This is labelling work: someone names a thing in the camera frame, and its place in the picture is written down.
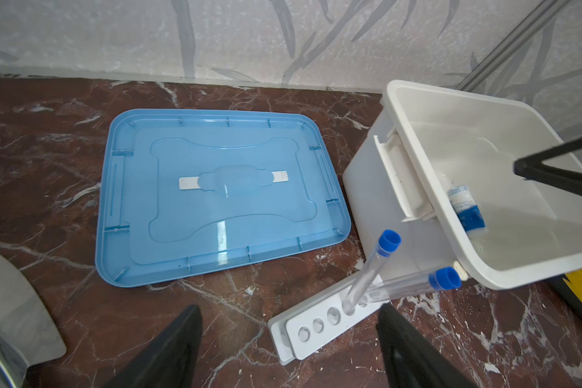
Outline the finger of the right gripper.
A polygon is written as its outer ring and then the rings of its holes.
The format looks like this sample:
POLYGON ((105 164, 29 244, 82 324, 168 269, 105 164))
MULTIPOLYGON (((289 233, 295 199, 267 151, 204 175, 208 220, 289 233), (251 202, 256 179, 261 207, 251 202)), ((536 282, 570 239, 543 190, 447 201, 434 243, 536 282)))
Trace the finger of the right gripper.
POLYGON ((569 171, 546 165, 549 159, 582 149, 582 137, 551 147, 536 154, 519 158, 513 164, 513 173, 527 180, 533 180, 582 197, 582 172, 569 171))

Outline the white test tube rack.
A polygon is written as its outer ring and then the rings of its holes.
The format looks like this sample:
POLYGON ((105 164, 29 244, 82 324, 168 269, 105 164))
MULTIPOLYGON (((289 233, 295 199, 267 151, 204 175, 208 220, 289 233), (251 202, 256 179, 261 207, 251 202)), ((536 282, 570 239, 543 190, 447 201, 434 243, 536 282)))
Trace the white test tube rack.
POLYGON ((357 306, 353 315, 342 311, 356 277, 353 274, 268 321, 281 365, 306 359, 380 309, 382 302, 357 306))

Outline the white bottle blue label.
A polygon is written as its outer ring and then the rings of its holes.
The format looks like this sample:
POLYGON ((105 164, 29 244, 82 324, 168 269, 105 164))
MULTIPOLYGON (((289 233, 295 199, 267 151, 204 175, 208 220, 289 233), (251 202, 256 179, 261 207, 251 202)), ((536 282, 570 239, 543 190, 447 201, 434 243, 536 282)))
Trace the white bottle blue label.
POLYGON ((464 231, 471 239, 488 231, 480 208, 466 185, 452 187, 447 195, 464 231))

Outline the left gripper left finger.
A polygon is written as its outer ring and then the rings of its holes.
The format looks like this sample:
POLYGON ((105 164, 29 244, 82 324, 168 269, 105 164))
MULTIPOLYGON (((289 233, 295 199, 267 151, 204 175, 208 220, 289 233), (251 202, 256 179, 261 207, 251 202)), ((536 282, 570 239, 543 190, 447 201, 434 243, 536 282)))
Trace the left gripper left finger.
POLYGON ((106 387, 190 387, 203 335, 197 305, 187 307, 106 387))

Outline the test tube beige cap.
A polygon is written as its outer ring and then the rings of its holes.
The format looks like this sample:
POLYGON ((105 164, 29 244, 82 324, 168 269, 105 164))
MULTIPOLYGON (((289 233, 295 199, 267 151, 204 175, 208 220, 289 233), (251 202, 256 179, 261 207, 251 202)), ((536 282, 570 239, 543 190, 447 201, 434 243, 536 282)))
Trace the test tube beige cap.
POLYGON ((457 272, 462 282, 466 282, 469 280, 470 276, 468 272, 458 261, 455 261, 453 263, 453 269, 457 272))

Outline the white plastic storage bin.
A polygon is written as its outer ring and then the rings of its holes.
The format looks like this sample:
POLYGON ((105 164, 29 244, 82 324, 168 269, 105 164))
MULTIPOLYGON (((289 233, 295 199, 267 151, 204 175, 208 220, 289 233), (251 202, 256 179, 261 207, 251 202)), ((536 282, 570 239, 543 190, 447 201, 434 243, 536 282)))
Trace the white plastic storage bin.
POLYGON ((402 242, 385 280, 460 264, 490 289, 582 268, 582 197, 514 173, 561 144, 529 105, 394 80, 343 174, 363 251, 402 242))

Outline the test tube blue cap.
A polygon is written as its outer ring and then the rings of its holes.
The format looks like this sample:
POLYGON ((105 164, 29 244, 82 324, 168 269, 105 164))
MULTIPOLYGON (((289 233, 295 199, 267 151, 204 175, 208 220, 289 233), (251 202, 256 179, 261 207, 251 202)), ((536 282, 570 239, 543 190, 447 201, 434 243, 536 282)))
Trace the test tube blue cap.
POLYGON ((365 265, 360 270, 342 302, 342 309, 346 315, 354 314, 358 302, 360 302, 390 256, 399 248, 401 242, 401 236, 395 231, 383 231, 375 249, 366 259, 365 265))
POLYGON ((387 302, 403 297, 431 294, 458 289, 462 285, 459 273, 453 267, 410 274, 370 286, 360 300, 361 305, 387 302))

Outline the blue plastic bin lid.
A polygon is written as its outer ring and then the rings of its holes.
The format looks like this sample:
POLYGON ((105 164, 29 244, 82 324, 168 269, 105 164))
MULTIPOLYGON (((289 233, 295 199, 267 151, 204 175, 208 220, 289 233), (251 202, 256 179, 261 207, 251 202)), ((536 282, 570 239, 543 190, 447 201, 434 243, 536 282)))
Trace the blue plastic bin lid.
POLYGON ((344 242, 352 221, 307 116, 132 109, 109 127, 95 267, 147 286, 344 242))

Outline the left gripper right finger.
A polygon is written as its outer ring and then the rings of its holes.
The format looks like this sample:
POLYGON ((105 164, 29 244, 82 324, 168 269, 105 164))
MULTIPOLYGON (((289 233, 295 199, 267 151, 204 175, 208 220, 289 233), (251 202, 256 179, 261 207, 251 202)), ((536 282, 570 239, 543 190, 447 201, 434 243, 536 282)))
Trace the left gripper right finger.
POLYGON ((391 304, 378 311, 378 339, 390 387, 474 387, 391 304))

